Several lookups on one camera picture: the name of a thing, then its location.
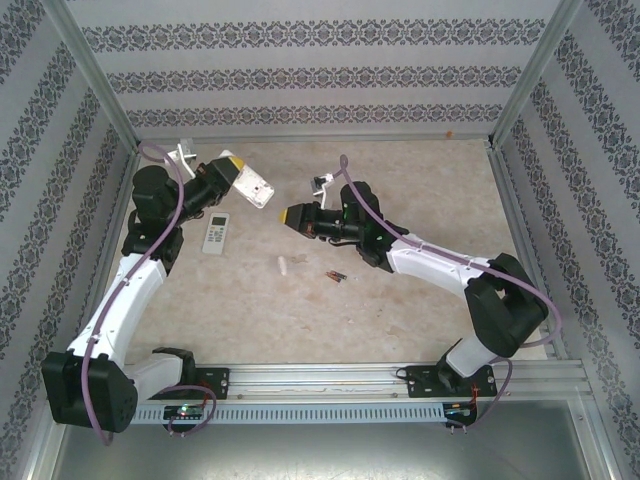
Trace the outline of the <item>white remote control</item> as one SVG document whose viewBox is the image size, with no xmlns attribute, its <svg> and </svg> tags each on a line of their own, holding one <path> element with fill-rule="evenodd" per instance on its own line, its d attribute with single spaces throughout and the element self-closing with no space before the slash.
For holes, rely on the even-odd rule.
<svg viewBox="0 0 640 480">
<path fill-rule="evenodd" d="M 229 150 L 223 150 L 220 156 L 226 157 L 236 155 Z M 263 209 L 272 199 L 275 189 L 245 161 L 244 163 L 245 166 L 241 170 L 240 176 L 234 182 L 232 187 L 254 207 Z"/>
<path fill-rule="evenodd" d="M 212 213 L 205 230 L 202 252 L 209 255 L 221 255 L 224 250 L 229 227 L 228 213 Z"/>
</svg>

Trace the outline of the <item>grey metal sheet panel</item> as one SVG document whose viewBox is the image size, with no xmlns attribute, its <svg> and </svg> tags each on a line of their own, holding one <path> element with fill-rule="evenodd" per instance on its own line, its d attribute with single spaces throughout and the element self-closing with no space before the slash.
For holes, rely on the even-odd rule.
<svg viewBox="0 0 640 480">
<path fill-rule="evenodd" d="M 186 438 L 130 427 L 110 446 L 45 419 L 24 480 L 624 480 L 580 398 L 505 401 L 480 424 L 215 424 Z"/>
</svg>

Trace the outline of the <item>aluminium frame cross beam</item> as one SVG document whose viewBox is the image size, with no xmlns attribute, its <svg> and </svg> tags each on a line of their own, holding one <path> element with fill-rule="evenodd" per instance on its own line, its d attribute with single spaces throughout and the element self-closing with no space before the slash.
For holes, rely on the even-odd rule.
<svg viewBox="0 0 640 480">
<path fill-rule="evenodd" d="M 447 133 L 410 133 L 410 134 L 321 134 L 321 135 L 254 135 L 254 136 L 199 136 L 187 137 L 196 145 L 244 143 L 308 143 L 308 142 L 396 142 L 396 141 L 462 141 L 482 140 L 488 142 L 490 134 L 454 132 Z"/>
</svg>

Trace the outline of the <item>aluminium frame side rail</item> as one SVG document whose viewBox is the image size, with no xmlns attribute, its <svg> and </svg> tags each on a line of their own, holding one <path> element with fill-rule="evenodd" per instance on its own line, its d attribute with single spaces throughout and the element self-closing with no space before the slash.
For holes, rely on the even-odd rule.
<svg viewBox="0 0 640 480">
<path fill-rule="evenodd" d="M 492 147 L 486 149 L 487 157 L 495 178 L 496 187 L 503 205 L 507 223 L 513 238 L 515 250 L 523 268 L 542 293 L 548 294 L 547 286 L 544 282 L 542 272 L 539 268 L 535 251 L 530 241 L 526 228 L 525 216 L 523 215 L 516 191 L 508 174 L 507 166 L 500 151 Z M 550 313 L 549 319 L 540 327 L 541 335 L 549 335 L 555 327 L 555 317 Z M 560 334 L 555 339 L 544 345 L 545 352 L 549 359 L 567 360 L 568 355 L 561 340 Z"/>
<path fill-rule="evenodd" d="M 110 217 L 108 230 L 105 234 L 100 256 L 96 264 L 96 272 L 93 277 L 93 283 L 89 296 L 82 310 L 82 316 L 78 323 L 74 338 L 74 342 L 79 335 L 82 335 L 87 325 L 100 306 L 105 292 L 109 289 L 111 267 L 114 258 L 118 256 L 120 245 L 120 234 L 125 223 L 131 192 L 133 189 L 133 176 L 138 170 L 140 164 L 140 154 L 134 149 L 128 157 L 126 170 L 123 172 L 122 182 L 118 190 L 118 195 L 114 198 L 115 205 Z"/>
</svg>

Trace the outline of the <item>aluminium frame post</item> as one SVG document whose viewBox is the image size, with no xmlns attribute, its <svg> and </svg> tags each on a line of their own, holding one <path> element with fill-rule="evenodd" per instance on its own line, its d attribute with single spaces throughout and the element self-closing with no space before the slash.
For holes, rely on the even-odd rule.
<svg viewBox="0 0 640 480">
<path fill-rule="evenodd" d="M 506 140 L 582 3 L 583 0 L 559 0 L 557 8 L 549 19 L 532 56 L 516 83 L 514 91 L 507 100 L 493 131 L 488 136 L 486 146 L 489 149 L 497 150 Z"/>
<path fill-rule="evenodd" d="M 138 136 L 81 28 L 67 6 L 66 0 L 40 0 L 40 2 L 75 59 L 85 80 L 104 108 L 120 139 L 129 151 L 136 152 L 139 144 Z"/>
</svg>

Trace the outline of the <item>aluminium mounting rail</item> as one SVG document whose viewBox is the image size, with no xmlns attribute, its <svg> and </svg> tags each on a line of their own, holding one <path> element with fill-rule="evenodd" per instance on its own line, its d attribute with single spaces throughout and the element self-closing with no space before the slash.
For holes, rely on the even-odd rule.
<svg viewBox="0 0 640 480">
<path fill-rule="evenodd" d="M 270 364 L 202 366 L 230 370 L 226 400 L 309 401 L 409 399 L 396 371 L 411 365 Z M 564 399 L 592 393 L 583 364 L 576 360 L 515 360 L 491 366 L 497 393 L 507 400 Z"/>
</svg>

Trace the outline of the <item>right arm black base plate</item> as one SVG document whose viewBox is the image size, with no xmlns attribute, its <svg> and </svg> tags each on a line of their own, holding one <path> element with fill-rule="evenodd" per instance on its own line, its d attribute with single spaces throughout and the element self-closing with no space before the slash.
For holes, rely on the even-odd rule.
<svg viewBox="0 0 640 480">
<path fill-rule="evenodd" d="M 490 398 L 497 395 L 495 375 L 491 366 L 481 367 L 470 377 L 461 377 L 436 365 L 411 365 L 406 372 L 410 398 Z"/>
</svg>

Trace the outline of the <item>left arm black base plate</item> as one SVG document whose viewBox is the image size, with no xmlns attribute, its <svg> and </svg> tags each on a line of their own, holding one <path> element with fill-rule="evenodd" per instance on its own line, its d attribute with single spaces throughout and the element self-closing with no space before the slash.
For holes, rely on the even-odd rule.
<svg viewBox="0 0 640 480">
<path fill-rule="evenodd" d="M 196 368 L 196 377 L 187 382 L 188 385 L 198 385 L 211 390 L 217 400 L 226 400 L 229 388 L 230 370 L 222 367 Z M 166 393 L 158 393 L 151 400 L 185 400 L 200 401 L 211 400 L 211 395 L 199 390 L 180 390 Z"/>
</svg>

